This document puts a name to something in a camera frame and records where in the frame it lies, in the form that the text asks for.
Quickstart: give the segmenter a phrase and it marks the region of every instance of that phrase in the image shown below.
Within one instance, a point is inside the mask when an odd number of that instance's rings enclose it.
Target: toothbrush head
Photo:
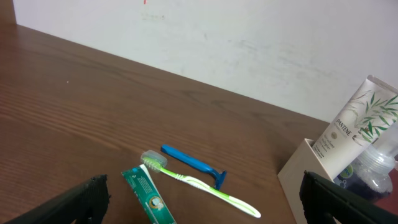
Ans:
[[[149,150],[142,154],[141,162],[155,172],[160,172],[167,165],[167,159],[159,153]]]

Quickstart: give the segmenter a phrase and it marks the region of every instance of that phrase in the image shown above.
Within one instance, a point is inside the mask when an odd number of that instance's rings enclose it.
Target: wooden table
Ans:
[[[112,195],[104,223],[148,223],[121,171],[162,144],[227,170],[222,191],[262,213],[253,218],[152,173],[177,222],[294,223],[277,173],[303,138],[316,139],[326,127],[25,27],[0,28],[1,223],[96,174],[108,174]],[[170,170],[213,185],[209,175],[167,158]]]

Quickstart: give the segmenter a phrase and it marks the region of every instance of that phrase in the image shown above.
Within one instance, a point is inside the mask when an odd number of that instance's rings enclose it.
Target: clear plastic bottle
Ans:
[[[397,137],[398,124],[394,124],[333,181],[370,202],[390,195],[392,182],[388,173],[396,164]]]

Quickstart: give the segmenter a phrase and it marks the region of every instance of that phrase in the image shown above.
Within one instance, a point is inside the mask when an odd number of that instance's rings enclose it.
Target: toiletry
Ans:
[[[397,136],[398,124],[394,123],[346,167],[334,182],[370,202],[390,195],[392,182],[388,173],[396,164],[394,156],[398,154]]]
[[[370,75],[312,146],[333,179],[398,119],[398,90]]]
[[[204,162],[201,162],[191,156],[188,156],[188,155],[186,155],[168,145],[163,145],[161,151],[166,153],[169,156],[172,156],[172,157],[190,165],[191,167],[193,167],[199,171],[210,174],[216,180],[214,188],[217,190],[219,190],[221,188],[221,185],[223,184],[225,175],[226,175],[225,170],[222,173],[218,173],[217,170],[211,168],[209,165],[205,164]]]
[[[235,206],[236,208],[238,208],[256,218],[261,217],[261,214],[259,213],[259,211],[257,211],[254,207],[252,207],[248,203],[243,202],[242,200],[239,200],[237,198],[234,198],[232,196],[224,194],[223,192],[220,192],[220,191],[210,187],[209,185],[205,184],[204,182],[202,182],[194,177],[176,174],[167,169],[164,169],[162,164],[159,163],[158,160],[154,157],[154,154],[156,154],[156,152],[154,152],[154,151],[149,151],[149,152],[143,153],[143,155],[141,156],[141,162],[144,163],[148,168],[152,169],[155,172],[162,172],[162,173],[167,174],[177,180],[185,182],[186,184],[189,184],[189,185],[194,186],[200,190],[208,192],[208,193],[230,203],[231,205]]]
[[[122,172],[151,223],[176,224],[172,214],[157,191],[145,165]]]

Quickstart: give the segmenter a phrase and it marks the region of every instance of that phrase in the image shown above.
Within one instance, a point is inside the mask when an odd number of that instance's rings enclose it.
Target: white wall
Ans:
[[[17,23],[331,121],[398,86],[397,0],[14,0]]]

